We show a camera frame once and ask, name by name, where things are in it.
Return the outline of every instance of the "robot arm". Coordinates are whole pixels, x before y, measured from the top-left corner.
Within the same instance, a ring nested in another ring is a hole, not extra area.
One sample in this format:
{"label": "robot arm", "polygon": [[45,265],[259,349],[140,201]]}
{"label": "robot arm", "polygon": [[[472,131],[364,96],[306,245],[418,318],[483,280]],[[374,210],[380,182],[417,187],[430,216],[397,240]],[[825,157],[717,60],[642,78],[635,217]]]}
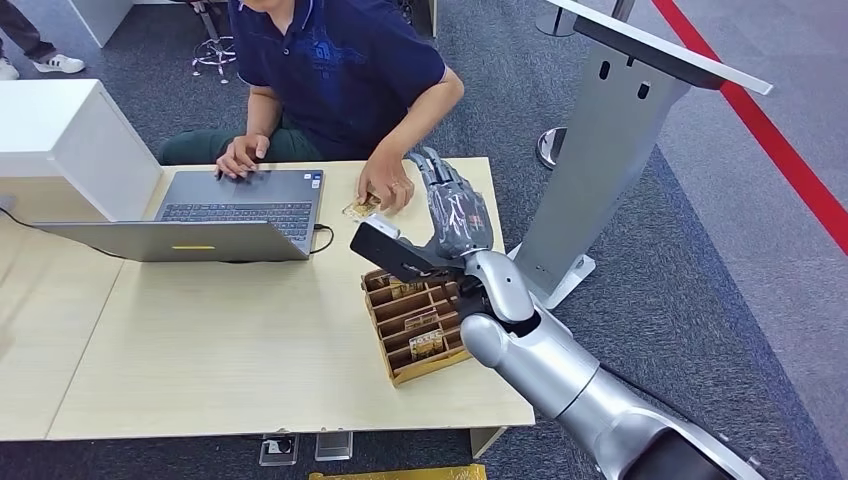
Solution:
{"label": "robot arm", "polygon": [[385,218],[360,224],[351,248],[404,282],[455,280],[468,351],[556,419],[610,480],[762,479],[697,425],[642,400],[534,302],[521,272],[494,252],[485,203],[432,149],[413,154],[434,236],[416,247]]}

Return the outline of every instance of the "laptop lid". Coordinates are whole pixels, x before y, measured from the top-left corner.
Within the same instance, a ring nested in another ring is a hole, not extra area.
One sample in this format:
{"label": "laptop lid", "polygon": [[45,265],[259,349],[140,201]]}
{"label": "laptop lid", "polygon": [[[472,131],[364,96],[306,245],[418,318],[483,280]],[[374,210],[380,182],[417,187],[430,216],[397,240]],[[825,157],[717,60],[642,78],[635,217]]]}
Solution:
{"label": "laptop lid", "polygon": [[278,262],[309,258],[267,222],[38,223],[34,226],[139,262]]}

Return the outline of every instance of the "white sneaker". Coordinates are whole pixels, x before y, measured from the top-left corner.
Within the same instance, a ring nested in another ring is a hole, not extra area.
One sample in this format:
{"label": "white sneaker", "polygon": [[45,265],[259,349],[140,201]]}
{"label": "white sneaker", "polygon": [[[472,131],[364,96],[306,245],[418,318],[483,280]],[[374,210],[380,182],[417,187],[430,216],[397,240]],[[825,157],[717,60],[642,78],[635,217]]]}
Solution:
{"label": "white sneaker", "polygon": [[0,57],[0,80],[17,80],[21,74],[9,63],[6,57]]}
{"label": "white sneaker", "polygon": [[78,58],[68,58],[62,54],[55,55],[44,63],[32,62],[35,69],[41,73],[62,72],[77,73],[85,68],[85,62]]}

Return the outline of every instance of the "laptop cable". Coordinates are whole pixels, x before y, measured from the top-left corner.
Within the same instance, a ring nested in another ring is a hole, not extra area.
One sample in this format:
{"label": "laptop cable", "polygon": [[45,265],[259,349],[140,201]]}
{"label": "laptop cable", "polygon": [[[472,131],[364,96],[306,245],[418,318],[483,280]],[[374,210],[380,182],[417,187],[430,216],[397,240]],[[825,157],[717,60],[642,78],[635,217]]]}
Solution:
{"label": "laptop cable", "polygon": [[321,252],[323,252],[323,251],[324,251],[324,250],[326,250],[326,249],[327,249],[330,245],[332,245],[332,244],[333,244],[333,240],[336,238],[336,233],[333,231],[333,229],[332,229],[332,228],[330,228],[330,226],[329,226],[329,225],[324,225],[323,223],[316,223],[316,224],[315,224],[315,231],[316,231],[316,232],[320,232],[321,230],[328,230],[328,231],[330,232],[330,241],[328,241],[328,242],[327,242],[327,244],[326,244],[326,245],[324,245],[323,247],[321,247],[321,248],[316,248],[315,250],[312,250],[311,252],[309,252],[309,254],[310,254],[310,255],[315,254],[315,253],[321,253]]}
{"label": "laptop cable", "polygon": [[[22,227],[31,228],[31,229],[33,229],[33,230],[38,230],[38,231],[40,231],[40,232],[44,232],[44,230],[42,230],[42,229],[40,229],[40,228],[36,227],[35,225],[30,225],[30,224],[28,224],[28,223],[26,223],[26,222],[22,222],[21,220],[18,220],[17,218],[15,218],[15,216],[14,216],[14,215],[12,215],[12,213],[11,213],[11,212],[9,212],[8,210],[6,210],[6,209],[5,209],[5,208],[3,208],[3,207],[0,207],[0,212],[5,213],[5,214],[6,214],[6,216],[7,216],[7,217],[9,217],[9,218],[10,218],[13,222],[17,223],[18,225],[20,225],[20,226],[22,226]],[[99,249],[99,248],[97,248],[97,247],[92,247],[91,245],[87,245],[87,244],[83,244],[83,245],[85,245],[86,247],[88,247],[88,248],[90,248],[90,249],[92,249],[92,250],[94,250],[94,251],[96,251],[96,252],[102,253],[103,255],[106,255],[107,257],[119,258],[119,259],[121,259],[121,260],[126,260],[126,258],[125,258],[125,257],[122,257],[122,256],[120,256],[120,255],[115,255],[114,253],[109,253],[109,252],[107,252],[106,250],[101,250],[101,249]]]}

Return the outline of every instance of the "gold box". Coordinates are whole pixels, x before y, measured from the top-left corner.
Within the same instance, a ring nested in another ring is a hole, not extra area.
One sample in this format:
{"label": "gold box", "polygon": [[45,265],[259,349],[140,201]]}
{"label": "gold box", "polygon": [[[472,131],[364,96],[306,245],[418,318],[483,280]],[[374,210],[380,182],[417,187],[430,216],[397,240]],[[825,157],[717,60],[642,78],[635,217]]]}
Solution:
{"label": "gold box", "polygon": [[486,480],[486,468],[472,464],[467,467],[427,468],[396,472],[360,473],[356,475],[309,475],[309,480]]}
{"label": "gold box", "polygon": [[[459,335],[456,283],[387,284],[386,277],[383,270],[363,275],[362,290],[395,387],[471,358]],[[420,324],[422,315],[430,321]],[[444,351],[413,361],[409,340],[439,328],[444,332]]]}

